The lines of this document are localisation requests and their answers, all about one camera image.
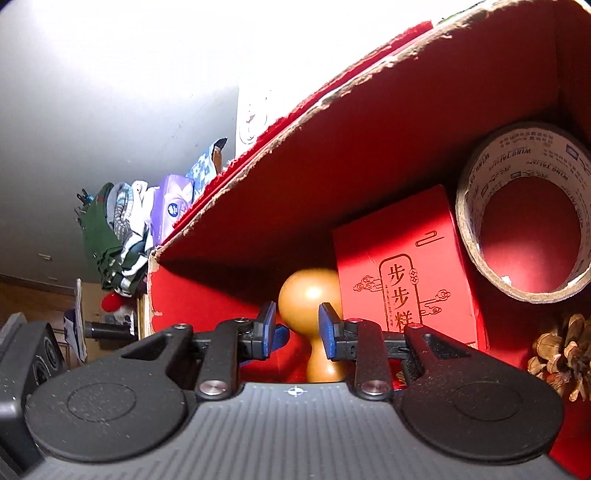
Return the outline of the brown pine cone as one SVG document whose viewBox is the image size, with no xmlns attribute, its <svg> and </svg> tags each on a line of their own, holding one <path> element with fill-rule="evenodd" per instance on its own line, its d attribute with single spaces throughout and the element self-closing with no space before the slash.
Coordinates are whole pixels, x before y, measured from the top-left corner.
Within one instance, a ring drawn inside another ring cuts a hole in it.
<svg viewBox="0 0 591 480">
<path fill-rule="evenodd" d="M 533 342 L 527 371 L 570 402 L 590 399 L 590 319 L 580 313 Z"/>
</svg>

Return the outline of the wooden gourd ornament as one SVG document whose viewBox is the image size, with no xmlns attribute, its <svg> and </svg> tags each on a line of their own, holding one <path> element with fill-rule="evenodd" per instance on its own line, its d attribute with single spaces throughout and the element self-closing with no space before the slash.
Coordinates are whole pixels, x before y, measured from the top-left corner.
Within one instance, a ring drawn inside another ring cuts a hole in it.
<svg viewBox="0 0 591 480">
<path fill-rule="evenodd" d="M 344 362 L 327 358 L 318 326 L 318 307 L 329 302 L 342 318 L 339 276 L 335 270 L 304 269 L 294 272 L 280 289 L 280 317 L 290 330 L 311 345 L 307 365 L 308 383 L 338 382 L 346 377 Z"/>
</svg>

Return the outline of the purple tissue pack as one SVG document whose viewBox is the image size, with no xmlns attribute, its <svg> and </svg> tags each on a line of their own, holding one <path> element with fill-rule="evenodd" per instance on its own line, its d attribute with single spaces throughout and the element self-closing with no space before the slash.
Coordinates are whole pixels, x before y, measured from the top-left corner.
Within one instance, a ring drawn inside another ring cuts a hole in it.
<svg viewBox="0 0 591 480">
<path fill-rule="evenodd" d="M 150 214 L 151 233 L 155 245 L 162 244 L 174 230 L 174 224 L 192 203 L 191 179 L 170 174 L 157 186 Z"/>
</svg>

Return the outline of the pile of clothes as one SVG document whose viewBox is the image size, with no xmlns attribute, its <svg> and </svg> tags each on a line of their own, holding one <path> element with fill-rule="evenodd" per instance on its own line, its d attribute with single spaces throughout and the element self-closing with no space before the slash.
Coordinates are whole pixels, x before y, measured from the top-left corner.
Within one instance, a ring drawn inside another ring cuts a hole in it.
<svg viewBox="0 0 591 480">
<path fill-rule="evenodd" d="M 143 180 L 105 183 L 77 194 L 75 209 L 84 253 L 102 288 L 132 297 L 145 280 L 154 247 L 150 227 L 155 189 Z"/>
</svg>

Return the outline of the red gold gift box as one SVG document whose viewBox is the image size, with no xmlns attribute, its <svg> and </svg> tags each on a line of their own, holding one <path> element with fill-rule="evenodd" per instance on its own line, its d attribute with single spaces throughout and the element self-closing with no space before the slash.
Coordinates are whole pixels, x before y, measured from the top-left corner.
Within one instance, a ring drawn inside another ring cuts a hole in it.
<svg viewBox="0 0 591 480">
<path fill-rule="evenodd" d="M 422 323 L 486 351 L 488 336 L 447 192 L 437 185 L 332 233 L 346 319 Z"/>
</svg>

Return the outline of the cartoon print bed sheet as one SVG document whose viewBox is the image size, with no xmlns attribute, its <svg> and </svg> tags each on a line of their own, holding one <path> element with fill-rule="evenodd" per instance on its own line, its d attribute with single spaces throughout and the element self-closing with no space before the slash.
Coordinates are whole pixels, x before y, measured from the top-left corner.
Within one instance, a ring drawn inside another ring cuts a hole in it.
<svg viewBox="0 0 591 480">
<path fill-rule="evenodd" d="M 259 135 L 276 120 L 273 89 L 269 86 L 243 86 L 238 90 L 235 122 L 235 158 L 249 151 Z"/>
</svg>

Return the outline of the red cardboard box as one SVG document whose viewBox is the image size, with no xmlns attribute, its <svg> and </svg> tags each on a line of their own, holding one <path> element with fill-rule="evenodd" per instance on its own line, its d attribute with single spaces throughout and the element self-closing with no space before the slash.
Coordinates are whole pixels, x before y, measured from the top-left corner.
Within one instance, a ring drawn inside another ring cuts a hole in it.
<svg viewBox="0 0 591 480">
<path fill-rule="evenodd" d="M 149 267 L 150 320 L 209 329 L 290 273 L 335 263 L 332 230 L 454 188 L 478 144 L 527 119 L 590 140 L 590 8 L 492 1 L 394 37 L 266 130 L 208 187 Z"/>
</svg>

